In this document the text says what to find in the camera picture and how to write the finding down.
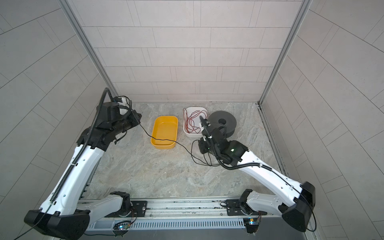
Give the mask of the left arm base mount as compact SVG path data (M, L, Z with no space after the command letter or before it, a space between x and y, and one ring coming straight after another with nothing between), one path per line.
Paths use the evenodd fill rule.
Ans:
M131 201L132 207L129 211L117 211L106 216L106 218L142 218L146 214L147 201Z

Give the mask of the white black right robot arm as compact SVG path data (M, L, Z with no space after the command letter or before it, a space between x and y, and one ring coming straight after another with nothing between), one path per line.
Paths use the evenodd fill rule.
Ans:
M202 154L212 154L226 170L240 170L262 185L272 195L245 190L239 200L245 215L263 211L281 216L292 228L306 232L314 217L316 188L309 182L303 184L290 179L260 160L248 147L238 141L228 141L220 128L201 119L202 138L199 149Z

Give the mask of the grey perforated cable spool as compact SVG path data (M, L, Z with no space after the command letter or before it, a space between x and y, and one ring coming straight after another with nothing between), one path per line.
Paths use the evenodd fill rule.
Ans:
M226 138L231 137L235 133L237 120L229 112L216 111L209 116L208 121L225 134Z

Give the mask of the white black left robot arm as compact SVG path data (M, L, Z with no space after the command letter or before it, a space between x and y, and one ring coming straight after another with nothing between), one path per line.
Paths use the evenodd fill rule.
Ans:
M113 97L105 88L92 124L79 137L58 184L39 209L28 211L25 224L46 236L78 240L90 224L107 215L132 216L133 204L125 192L115 191L83 206L78 202L109 145L120 140L119 134L138 126L141 117L127 96Z

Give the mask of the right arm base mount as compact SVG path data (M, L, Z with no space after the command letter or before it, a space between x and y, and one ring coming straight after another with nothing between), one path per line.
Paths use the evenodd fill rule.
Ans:
M220 206L227 210L228 216L266 216L268 214L264 211L254 211L239 200L225 200L220 202Z

